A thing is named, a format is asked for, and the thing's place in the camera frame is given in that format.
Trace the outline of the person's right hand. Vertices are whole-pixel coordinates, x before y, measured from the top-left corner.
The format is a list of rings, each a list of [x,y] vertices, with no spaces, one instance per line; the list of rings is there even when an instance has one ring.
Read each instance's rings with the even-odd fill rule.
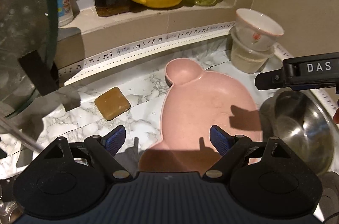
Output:
[[[336,124],[339,124],[339,100],[337,101],[338,109],[336,110],[333,120]]]

